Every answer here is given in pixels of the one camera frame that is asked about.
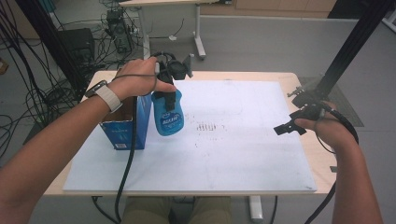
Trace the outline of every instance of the bottle label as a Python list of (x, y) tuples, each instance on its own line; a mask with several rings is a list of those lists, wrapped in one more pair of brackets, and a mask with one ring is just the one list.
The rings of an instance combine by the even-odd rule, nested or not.
[(180, 125), (181, 122), (182, 119), (179, 113), (166, 112), (163, 113), (161, 117), (161, 126), (163, 127), (164, 131), (174, 129), (176, 126)]

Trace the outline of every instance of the white desk leg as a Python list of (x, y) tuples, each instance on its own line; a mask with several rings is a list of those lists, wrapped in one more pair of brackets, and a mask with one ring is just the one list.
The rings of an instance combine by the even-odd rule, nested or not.
[(396, 21), (396, 10), (389, 16), (388, 19), (382, 19), (384, 22), (393, 32), (396, 32), (396, 25), (393, 24)]
[(198, 54), (199, 57), (203, 60), (206, 56), (205, 50), (204, 50), (204, 45), (202, 44), (202, 40), (200, 37), (200, 27), (201, 27), (201, 7), (199, 4), (195, 5), (196, 8), (196, 15), (195, 15), (195, 32), (194, 34), (194, 40), (195, 40), (195, 45), (197, 46), (198, 49)]
[(262, 199), (260, 196), (249, 196), (248, 206), (250, 210), (250, 218), (253, 222), (263, 222), (262, 217)]
[(146, 26), (145, 26), (145, 15), (142, 7), (137, 7), (136, 9), (137, 9), (137, 15), (139, 16), (139, 20), (140, 20), (140, 30), (142, 31), (142, 36), (143, 36), (143, 59), (147, 59), (150, 56), (150, 51), (149, 51), (149, 36), (146, 32)]

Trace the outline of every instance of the khaki pants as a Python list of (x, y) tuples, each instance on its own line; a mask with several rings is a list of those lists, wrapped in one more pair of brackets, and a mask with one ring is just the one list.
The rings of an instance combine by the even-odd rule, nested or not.
[[(121, 224), (169, 224), (170, 197), (131, 197)], [(189, 224), (231, 224), (230, 197), (198, 197)]]

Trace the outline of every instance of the table surface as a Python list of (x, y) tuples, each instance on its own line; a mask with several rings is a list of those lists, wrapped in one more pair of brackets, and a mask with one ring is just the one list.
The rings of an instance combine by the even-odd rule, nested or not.
[[(114, 71), (102, 71), (99, 72), (101, 79), (108, 77), (111, 79), (114, 77)], [(92, 83), (97, 80), (97, 75), (93, 78)], [(295, 90), (295, 87), (299, 85), (298, 78), (292, 73), (258, 73), (258, 72), (194, 72), (193, 80), (252, 80), (252, 81), (275, 81), (280, 84), (288, 108), (290, 112), (295, 111), (297, 108), (291, 103), (291, 99), (287, 98), (286, 93)], [(335, 157), (322, 149), (315, 135), (308, 132), (300, 136), (304, 153), (308, 164), (310, 166), (312, 175), (317, 185), (317, 191), (315, 193), (327, 193), (335, 180), (335, 174), (330, 170), (330, 166), (336, 165)], [(65, 191), (64, 183), (70, 171), (71, 162), (64, 168), (64, 170), (58, 175), (53, 181), (46, 195), (74, 195), (84, 194), (92, 195), (93, 193), (101, 193), (102, 195), (114, 194), (114, 192), (93, 192), (93, 191)]]
[(146, 7), (160, 5), (183, 5), (183, 4), (203, 4), (215, 3), (219, 0), (133, 0), (120, 2), (121, 7)]

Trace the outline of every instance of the smartwatch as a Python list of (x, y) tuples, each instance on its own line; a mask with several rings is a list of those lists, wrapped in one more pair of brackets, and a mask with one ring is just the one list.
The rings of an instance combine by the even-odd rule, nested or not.
[(100, 96), (110, 107), (111, 113), (115, 112), (122, 106), (122, 102), (120, 101), (119, 97), (107, 87), (107, 82), (105, 80), (102, 80), (93, 87), (91, 87), (89, 90), (85, 92), (85, 96), (90, 98), (94, 95)]

